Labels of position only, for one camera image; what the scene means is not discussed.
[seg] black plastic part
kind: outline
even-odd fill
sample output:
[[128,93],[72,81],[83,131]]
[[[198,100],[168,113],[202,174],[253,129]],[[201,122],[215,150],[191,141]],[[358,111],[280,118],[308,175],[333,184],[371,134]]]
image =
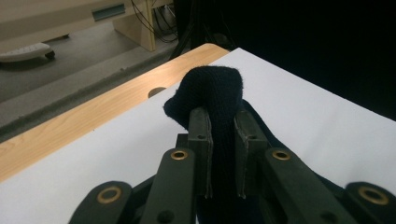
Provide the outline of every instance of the black plastic part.
[[51,51],[49,53],[45,54],[46,58],[50,59],[50,60],[54,60],[55,59],[55,51]]
[[195,223],[194,165],[195,155],[189,149],[165,152],[141,224]]
[[365,182],[348,184],[342,203],[359,223],[396,223],[396,198],[379,186]]
[[262,172],[289,223],[357,223],[292,151],[268,149],[262,161]]
[[256,120],[246,110],[239,110],[234,119],[235,127],[235,181],[237,193],[245,198],[258,195],[258,158],[269,147]]
[[207,111],[198,107],[190,112],[189,149],[196,155],[196,186],[197,195],[212,197],[211,165],[213,140],[211,125]]
[[127,223],[134,217],[136,206],[131,202],[130,185],[110,181],[90,191],[78,206],[71,224]]

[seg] white object on floor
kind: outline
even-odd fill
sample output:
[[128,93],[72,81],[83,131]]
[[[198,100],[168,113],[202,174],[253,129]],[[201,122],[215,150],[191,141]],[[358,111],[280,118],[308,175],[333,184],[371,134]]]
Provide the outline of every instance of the white object on floor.
[[0,63],[20,62],[40,57],[41,55],[45,55],[48,59],[53,59],[55,52],[49,45],[38,43],[0,54]]

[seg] table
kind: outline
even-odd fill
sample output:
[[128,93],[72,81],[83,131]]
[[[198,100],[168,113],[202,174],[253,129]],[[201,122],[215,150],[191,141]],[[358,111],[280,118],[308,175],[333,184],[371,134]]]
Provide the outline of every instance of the table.
[[[151,10],[171,3],[172,0],[4,0],[0,3],[0,53],[110,21],[115,30],[153,51],[155,36],[146,27],[153,26]],[[138,11],[146,26],[137,18]]]
[[[95,186],[154,175],[186,132],[163,113],[171,85],[210,62],[238,68],[244,98],[314,171],[343,187],[367,181],[396,193],[396,122],[242,49],[204,45],[1,144],[0,222],[65,223]],[[158,86],[169,88],[147,100]]]

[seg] floor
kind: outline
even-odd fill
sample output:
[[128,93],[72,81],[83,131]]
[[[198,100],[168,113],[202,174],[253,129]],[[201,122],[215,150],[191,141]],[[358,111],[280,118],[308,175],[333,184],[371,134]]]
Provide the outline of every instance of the floor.
[[[169,9],[159,10],[175,27]],[[158,16],[155,30],[161,36],[153,52],[115,31],[110,22],[46,42],[55,51],[53,61],[43,56],[2,63],[0,142],[167,62],[177,45],[176,29],[168,24]]]

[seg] dark background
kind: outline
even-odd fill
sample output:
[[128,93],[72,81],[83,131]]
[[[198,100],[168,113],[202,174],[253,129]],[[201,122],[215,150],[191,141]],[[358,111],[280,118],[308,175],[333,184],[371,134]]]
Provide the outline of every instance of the dark background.
[[[396,120],[396,8],[388,1],[198,0],[212,33]],[[191,0],[175,0],[177,29]]]

